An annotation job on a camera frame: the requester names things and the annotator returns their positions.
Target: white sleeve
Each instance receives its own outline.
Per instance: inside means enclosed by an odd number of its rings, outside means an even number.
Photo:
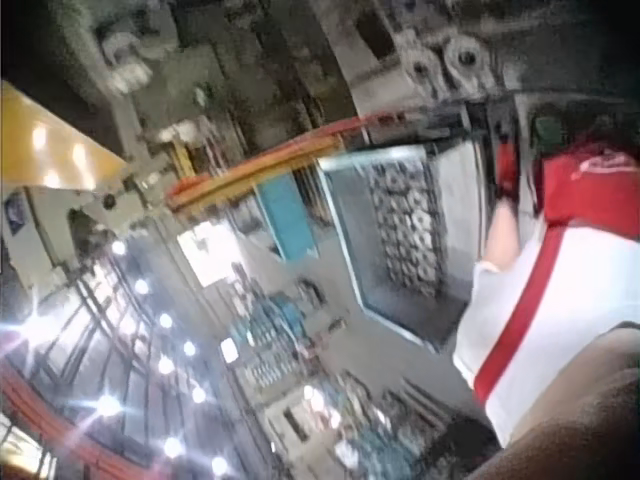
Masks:
[[[475,265],[471,301],[460,320],[453,354],[453,363],[469,386],[509,321],[537,253],[536,242],[529,242],[506,271],[486,261]]]

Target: red and white shirt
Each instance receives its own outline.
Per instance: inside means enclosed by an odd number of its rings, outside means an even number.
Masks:
[[[453,361],[502,445],[584,347],[640,323],[639,240],[640,170],[586,145],[545,166],[545,219],[514,265],[476,265]]]

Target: logo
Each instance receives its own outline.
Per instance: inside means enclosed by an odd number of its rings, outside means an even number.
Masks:
[[[578,170],[571,174],[571,180],[577,180],[585,173],[606,175],[620,172],[640,172],[640,169],[626,153],[605,150],[602,155],[581,162]]]

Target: red stripe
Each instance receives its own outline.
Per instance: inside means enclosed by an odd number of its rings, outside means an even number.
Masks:
[[[476,375],[473,388],[478,400],[483,405],[518,351],[527,331],[529,331],[551,278],[566,229],[566,227],[562,226],[547,230],[522,296],[518,300],[516,308],[513,310],[504,330],[502,330],[498,341]]]

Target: yellow beam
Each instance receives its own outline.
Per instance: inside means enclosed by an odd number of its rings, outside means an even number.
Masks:
[[[173,164],[178,170],[180,178],[194,177],[196,175],[189,153],[180,140],[173,140]]]
[[[212,204],[239,197],[278,175],[312,165],[317,158],[342,149],[336,136],[309,140],[263,154],[168,199],[174,213],[196,214]]]
[[[2,182],[93,190],[127,163],[2,82]]]

